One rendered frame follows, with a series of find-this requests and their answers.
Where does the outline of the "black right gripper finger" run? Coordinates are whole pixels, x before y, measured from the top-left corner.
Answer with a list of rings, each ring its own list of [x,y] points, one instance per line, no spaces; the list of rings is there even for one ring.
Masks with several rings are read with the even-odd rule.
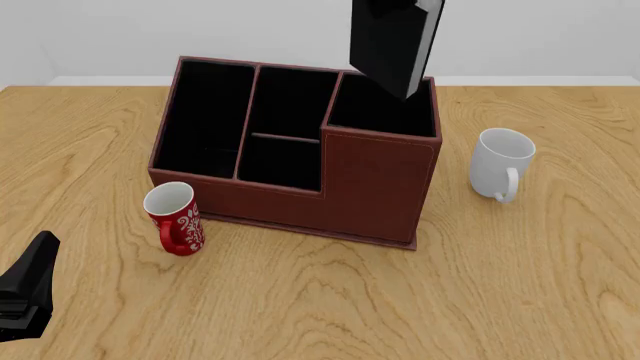
[[[420,6],[420,0],[370,0],[370,11],[375,18],[413,10],[424,11]]]

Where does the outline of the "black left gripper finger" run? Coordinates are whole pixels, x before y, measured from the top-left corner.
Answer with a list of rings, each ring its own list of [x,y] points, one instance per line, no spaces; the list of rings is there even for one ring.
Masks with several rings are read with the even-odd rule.
[[[53,269],[60,240],[41,231],[23,254],[0,275],[0,310],[53,309]]]

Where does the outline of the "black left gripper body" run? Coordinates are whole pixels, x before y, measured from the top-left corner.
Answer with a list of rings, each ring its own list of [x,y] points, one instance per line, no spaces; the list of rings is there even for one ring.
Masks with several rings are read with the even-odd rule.
[[[0,297],[0,342],[40,338],[53,312],[52,296]]]

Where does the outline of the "black book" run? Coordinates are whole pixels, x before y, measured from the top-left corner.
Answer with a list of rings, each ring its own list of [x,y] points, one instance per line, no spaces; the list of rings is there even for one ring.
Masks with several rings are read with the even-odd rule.
[[[446,0],[420,0],[424,11],[373,17],[370,0],[351,0],[349,63],[396,98],[417,92]]]

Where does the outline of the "red-brown desk caddy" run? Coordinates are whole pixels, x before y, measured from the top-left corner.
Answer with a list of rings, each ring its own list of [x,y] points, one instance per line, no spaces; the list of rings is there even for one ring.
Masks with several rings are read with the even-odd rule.
[[[205,218],[414,249],[442,146],[435,82],[181,57],[148,165]]]

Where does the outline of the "red mug with white pattern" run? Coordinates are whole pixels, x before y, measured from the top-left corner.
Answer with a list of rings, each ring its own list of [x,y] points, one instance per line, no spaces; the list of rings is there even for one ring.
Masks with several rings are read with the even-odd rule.
[[[185,257],[205,243],[194,189],[185,182],[167,182],[146,194],[144,211],[159,231],[164,250]]]

